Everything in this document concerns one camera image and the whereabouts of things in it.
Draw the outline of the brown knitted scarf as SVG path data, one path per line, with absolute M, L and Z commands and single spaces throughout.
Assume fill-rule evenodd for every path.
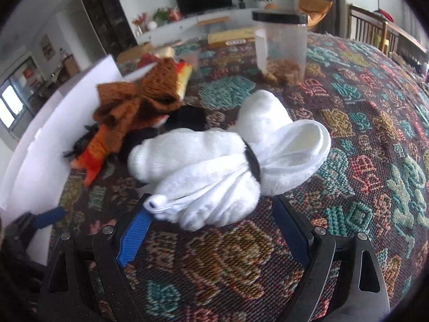
M 119 152 L 129 131 L 154 126 L 161 117 L 179 109 L 191 73 L 192 66 L 186 61 L 167 57 L 136 82 L 99 84 L 100 106 L 94 119 L 105 129 L 106 149 Z

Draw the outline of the patterned woven table cloth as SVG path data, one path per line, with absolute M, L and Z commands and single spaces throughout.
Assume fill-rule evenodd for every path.
M 397 305 L 428 256 L 428 99 L 417 82 L 375 48 L 321 34 L 309 35 L 305 80 L 294 87 L 267 83 L 251 44 L 190 41 L 175 52 L 198 58 L 186 103 L 205 110 L 208 127 L 231 126 L 243 100 L 266 89 L 292 119 L 329 130 L 327 161 L 286 197 L 333 235 L 364 231 Z M 151 321 L 275 321 L 302 267 L 264 198 L 226 228 L 153 223 L 125 274 Z

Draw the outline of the white storage box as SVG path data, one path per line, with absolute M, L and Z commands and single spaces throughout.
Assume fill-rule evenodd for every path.
M 93 123 L 97 85 L 122 79 L 112 56 L 62 85 L 36 114 L 19 141 L 1 183 L 1 220 L 9 225 L 26 212 L 58 207 L 71 171 L 62 154 Z

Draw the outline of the clear jar black lid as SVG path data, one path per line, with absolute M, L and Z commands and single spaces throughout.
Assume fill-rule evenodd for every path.
M 308 16 L 283 9 L 252 11 L 257 66 L 269 81 L 295 86 L 305 75 Z

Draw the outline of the wooden slatted chair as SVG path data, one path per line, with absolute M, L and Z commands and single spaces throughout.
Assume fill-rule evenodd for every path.
M 428 60 L 428 50 L 415 37 L 382 15 L 353 4 L 348 6 L 347 37 L 370 44 L 387 56 L 395 53 L 416 63 Z

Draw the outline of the red flower vase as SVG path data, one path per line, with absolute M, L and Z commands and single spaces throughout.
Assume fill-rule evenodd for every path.
M 140 36 L 146 32 L 147 17 L 148 13 L 142 12 L 132 20 L 132 24 L 135 26 L 135 36 Z

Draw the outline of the white round vase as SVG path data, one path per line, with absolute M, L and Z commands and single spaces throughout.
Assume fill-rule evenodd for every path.
M 158 24 L 157 24 L 157 22 L 152 20 L 152 21 L 148 22 L 146 27 L 147 27 L 148 31 L 153 31 L 153 30 L 157 29 Z

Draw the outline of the yellow flat cardboard box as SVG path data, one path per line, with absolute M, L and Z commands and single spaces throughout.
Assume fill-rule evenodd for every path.
M 220 47 L 241 46 L 254 42 L 254 32 L 256 28 L 240 28 L 220 31 L 209 34 L 207 43 L 209 49 L 217 49 Z

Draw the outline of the white long tv cabinet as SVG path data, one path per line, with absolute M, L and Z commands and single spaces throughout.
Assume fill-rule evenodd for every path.
M 204 38 L 208 34 L 230 29 L 253 26 L 252 11 L 255 8 L 228 9 L 210 12 L 193 17 L 186 17 L 177 22 L 159 26 L 152 31 L 136 36 L 137 43 L 150 42 L 153 46 Z

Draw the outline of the orange butterfly chair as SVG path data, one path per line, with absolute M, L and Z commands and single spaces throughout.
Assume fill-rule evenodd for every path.
M 298 0 L 295 9 L 282 9 L 275 4 L 267 4 L 262 11 L 262 21 L 282 29 L 313 30 L 325 19 L 333 2 L 327 0 Z

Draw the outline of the black tall shelf cabinet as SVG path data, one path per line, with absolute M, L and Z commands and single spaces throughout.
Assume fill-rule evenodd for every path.
M 82 2 L 106 54 L 117 59 L 122 52 L 138 45 L 119 0 Z

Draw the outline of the green plant red pot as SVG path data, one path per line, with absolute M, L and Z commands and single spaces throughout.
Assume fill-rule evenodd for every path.
M 180 21 L 182 19 L 182 15 L 178 7 L 160 7 L 155 11 L 152 19 L 158 25 L 166 25 Z

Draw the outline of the small wooden bench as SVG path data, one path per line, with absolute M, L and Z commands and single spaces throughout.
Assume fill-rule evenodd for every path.
M 197 22 L 198 27 L 204 27 L 204 30 L 207 34 L 211 33 L 211 27 L 213 25 L 218 25 L 221 31 L 226 30 L 226 22 L 229 22 L 231 19 L 228 16 L 216 17 L 205 20 L 199 20 Z

